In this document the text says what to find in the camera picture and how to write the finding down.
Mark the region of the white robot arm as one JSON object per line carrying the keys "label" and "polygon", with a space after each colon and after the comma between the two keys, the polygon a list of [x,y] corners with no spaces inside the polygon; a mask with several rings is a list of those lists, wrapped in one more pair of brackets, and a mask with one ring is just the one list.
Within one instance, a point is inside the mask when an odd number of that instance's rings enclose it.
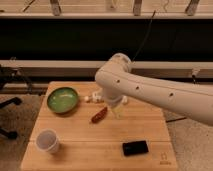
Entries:
{"label": "white robot arm", "polygon": [[96,72],[109,106],[129,96],[213,126],[213,87],[134,75],[131,64],[127,55],[116,53]]}

